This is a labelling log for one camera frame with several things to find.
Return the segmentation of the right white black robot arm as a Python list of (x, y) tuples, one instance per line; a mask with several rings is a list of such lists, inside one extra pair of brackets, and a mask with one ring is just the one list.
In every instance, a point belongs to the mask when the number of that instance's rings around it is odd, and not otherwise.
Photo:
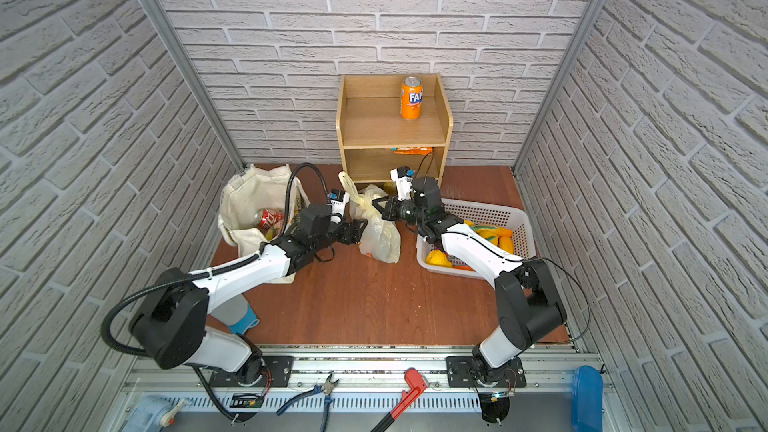
[(567, 320), (554, 277), (543, 258), (521, 258), (484, 239), (446, 211), (435, 178), (414, 176), (406, 166), (391, 171), (395, 196), (373, 201), (387, 221), (403, 221), (422, 241), (473, 269), (495, 290), (498, 327), (473, 348), (473, 378), (499, 382), (511, 361)]

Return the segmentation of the red cola can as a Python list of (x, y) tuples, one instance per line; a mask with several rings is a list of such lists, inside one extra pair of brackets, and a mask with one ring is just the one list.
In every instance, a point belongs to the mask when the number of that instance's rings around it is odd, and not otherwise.
[(282, 229), (285, 214), (279, 208), (262, 208), (256, 212), (255, 219), (257, 228), (270, 240)]

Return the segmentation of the cream plastic grocery bag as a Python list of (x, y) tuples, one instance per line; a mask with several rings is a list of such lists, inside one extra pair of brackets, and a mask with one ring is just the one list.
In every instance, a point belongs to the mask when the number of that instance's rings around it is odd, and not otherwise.
[(373, 206), (373, 200), (386, 197), (386, 192), (374, 184), (369, 184), (359, 192), (344, 171), (338, 174), (338, 179), (349, 196), (351, 218), (367, 221), (359, 242), (360, 253), (380, 262), (397, 263), (401, 252), (400, 233), (395, 224), (385, 221)]

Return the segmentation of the white floral canvas tote bag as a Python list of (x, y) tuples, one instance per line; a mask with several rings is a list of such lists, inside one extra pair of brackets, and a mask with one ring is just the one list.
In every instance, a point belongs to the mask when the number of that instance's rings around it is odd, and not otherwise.
[(298, 178), (290, 191), (291, 204), (286, 213), (285, 197), (292, 170), (288, 165), (262, 169), (250, 164), (235, 174), (220, 196), (218, 229), (223, 240), (237, 248), (238, 257), (258, 252), (279, 233), (282, 219), (263, 225), (264, 212), (279, 212), (292, 222), (298, 212), (309, 205), (307, 194)]

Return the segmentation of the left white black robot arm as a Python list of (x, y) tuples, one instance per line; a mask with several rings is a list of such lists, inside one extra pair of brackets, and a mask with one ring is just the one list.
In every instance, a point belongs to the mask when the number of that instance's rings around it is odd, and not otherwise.
[(335, 243), (359, 243), (367, 225), (366, 219), (344, 221), (330, 205), (312, 204), (285, 233), (249, 256), (194, 274), (170, 269), (139, 304), (131, 335), (163, 370), (213, 368), (252, 385), (265, 368), (261, 350), (207, 326), (208, 315), (252, 288), (298, 272)]

